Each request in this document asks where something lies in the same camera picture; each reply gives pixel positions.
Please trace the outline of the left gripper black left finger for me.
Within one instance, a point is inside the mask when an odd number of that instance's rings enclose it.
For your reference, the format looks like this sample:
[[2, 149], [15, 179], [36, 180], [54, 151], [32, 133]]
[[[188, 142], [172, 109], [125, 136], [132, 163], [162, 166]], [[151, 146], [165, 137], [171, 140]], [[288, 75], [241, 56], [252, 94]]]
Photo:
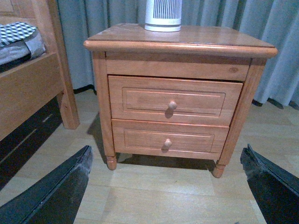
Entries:
[[49, 174], [0, 208], [2, 224], [72, 224], [93, 162], [85, 146]]

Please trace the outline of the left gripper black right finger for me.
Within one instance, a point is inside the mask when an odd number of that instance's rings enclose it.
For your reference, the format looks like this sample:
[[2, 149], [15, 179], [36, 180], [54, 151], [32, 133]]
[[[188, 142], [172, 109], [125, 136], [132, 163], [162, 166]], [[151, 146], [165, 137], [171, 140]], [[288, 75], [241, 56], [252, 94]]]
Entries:
[[299, 178], [254, 151], [251, 145], [242, 150], [240, 162], [266, 223], [297, 224]]

